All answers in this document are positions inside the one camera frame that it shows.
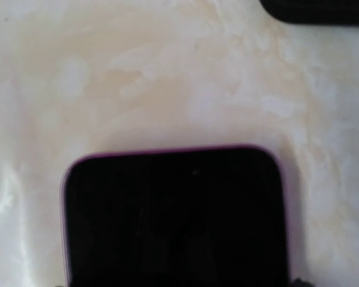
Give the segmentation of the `purple-edged phone screen up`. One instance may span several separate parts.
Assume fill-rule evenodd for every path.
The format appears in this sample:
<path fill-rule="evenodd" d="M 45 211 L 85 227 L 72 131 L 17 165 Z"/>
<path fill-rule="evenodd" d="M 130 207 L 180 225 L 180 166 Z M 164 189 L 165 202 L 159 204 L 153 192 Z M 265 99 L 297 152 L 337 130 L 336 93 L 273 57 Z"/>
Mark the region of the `purple-edged phone screen up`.
<path fill-rule="evenodd" d="M 61 190 L 66 286 L 289 286 L 281 172 L 256 146 L 91 155 Z"/>

